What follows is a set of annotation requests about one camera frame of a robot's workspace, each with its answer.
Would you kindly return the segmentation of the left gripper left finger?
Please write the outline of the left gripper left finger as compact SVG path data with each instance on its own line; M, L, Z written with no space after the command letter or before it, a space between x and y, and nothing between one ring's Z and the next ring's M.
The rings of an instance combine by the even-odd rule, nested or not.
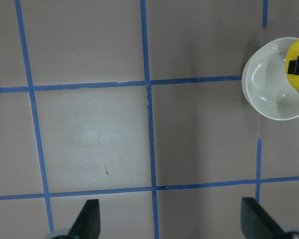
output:
M70 229L49 233L45 239L98 239L101 232L98 199L87 200Z

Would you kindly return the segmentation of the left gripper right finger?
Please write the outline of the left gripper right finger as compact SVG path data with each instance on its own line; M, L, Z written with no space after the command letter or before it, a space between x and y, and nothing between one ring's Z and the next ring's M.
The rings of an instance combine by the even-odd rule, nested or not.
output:
M246 239L299 239L299 231L283 230L251 197L241 200L240 225Z

